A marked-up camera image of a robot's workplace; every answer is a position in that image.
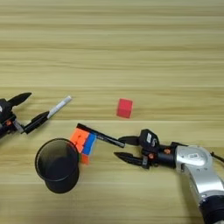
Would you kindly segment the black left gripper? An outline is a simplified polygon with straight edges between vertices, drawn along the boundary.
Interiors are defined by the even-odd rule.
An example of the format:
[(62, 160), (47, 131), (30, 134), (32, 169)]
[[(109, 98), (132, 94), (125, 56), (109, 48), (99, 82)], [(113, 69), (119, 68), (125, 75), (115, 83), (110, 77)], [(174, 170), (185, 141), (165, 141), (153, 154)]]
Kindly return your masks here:
[[(27, 98), (31, 96), (31, 93), (22, 93), (14, 96), (13, 98), (8, 100), (8, 103), (14, 107), (21, 103), (23, 103)], [(18, 122), (17, 118), (15, 116), (10, 117), (5, 122), (0, 123), (0, 138), (5, 137), (8, 134), (14, 133), (18, 131), (19, 133), (26, 133), (29, 134), (36, 128), (38, 128), (40, 125), (42, 125), (44, 122), (47, 121), (49, 112), (46, 111), (42, 114), (37, 115), (34, 117), (30, 123), (28, 123), (24, 128), (23, 126)]]

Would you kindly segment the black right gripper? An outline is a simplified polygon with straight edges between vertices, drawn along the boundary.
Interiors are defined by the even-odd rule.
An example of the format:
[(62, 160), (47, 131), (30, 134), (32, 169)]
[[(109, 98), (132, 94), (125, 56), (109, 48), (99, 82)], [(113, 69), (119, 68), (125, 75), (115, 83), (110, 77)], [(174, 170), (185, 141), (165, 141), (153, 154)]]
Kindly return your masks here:
[[(122, 136), (119, 138), (119, 141), (124, 144), (139, 145), (138, 136)], [(170, 145), (161, 144), (156, 147), (150, 147), (149, 149), (142, 149), (143, 160), (127, 152), (115, 152), (115, 155), (122, 161), (131, 165), (141, 166), (143, 164), (143, 168), (145, 169), (158, 165), (175, 168), (177, 147), (177, 143), (171, 143)]]

